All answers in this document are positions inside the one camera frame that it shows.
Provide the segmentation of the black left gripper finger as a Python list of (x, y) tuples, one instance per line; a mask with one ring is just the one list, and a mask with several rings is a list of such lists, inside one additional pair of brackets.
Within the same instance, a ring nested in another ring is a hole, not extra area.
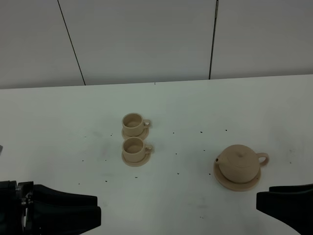
[(34, 205), (53, 209), (98, 207), (96, 196), (57, 191), (43, 185), (34, 185), (32, 198)]
[(100, 225), (98, 206), (34, 206), (33, 235), (81, 235)]

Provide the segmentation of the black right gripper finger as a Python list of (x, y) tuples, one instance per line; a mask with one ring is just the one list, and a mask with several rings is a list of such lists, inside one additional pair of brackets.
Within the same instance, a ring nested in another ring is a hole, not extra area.
[(313, 192), (259, 192), (256, 209), (296, 230), (313, 233)]
[(274, 193), (312, 193), (313, 185), (296, 185), (296, 186), (274, 186), (269, 188), (269, 192)]

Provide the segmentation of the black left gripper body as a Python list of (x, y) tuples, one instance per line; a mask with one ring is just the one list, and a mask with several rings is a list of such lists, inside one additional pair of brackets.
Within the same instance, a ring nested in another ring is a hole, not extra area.
[(32, 234), (34, 183), (1, 181), (0, 233), (2, 235)]

